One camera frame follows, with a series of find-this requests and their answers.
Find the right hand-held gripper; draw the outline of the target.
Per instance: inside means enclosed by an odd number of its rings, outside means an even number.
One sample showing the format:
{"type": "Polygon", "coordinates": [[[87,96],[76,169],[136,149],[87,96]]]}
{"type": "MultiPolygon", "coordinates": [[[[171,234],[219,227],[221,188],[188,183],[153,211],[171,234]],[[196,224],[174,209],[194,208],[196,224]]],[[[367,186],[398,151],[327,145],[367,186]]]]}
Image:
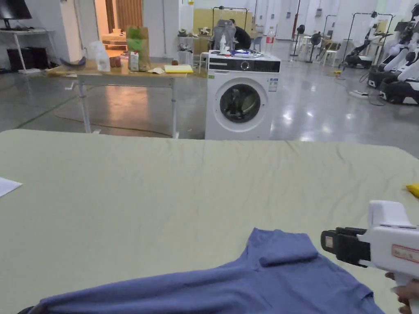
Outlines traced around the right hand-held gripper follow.
{"type": "Polygon", "coordinates": [[[397,285],[419,279],[419,227],[398,202],[372,200],[368,229],[337,227],[321,232],[321,247],[337,260],[394,274],[397,285]]]}

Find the person's right hand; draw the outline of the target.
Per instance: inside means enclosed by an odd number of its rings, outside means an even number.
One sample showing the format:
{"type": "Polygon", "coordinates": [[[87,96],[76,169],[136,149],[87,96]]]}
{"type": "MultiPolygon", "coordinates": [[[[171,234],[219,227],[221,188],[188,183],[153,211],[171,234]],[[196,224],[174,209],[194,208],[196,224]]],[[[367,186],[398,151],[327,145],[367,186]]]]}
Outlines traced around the person's right hand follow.
{"type": "Polygon", "coordinates": [[[411,301],[417,300],[419,297],[419,282],[414,280],[406,285],[396,286],[392,288],[398,301],[402,304],[399,308],[400,314],[412,314],[411,301]]]}

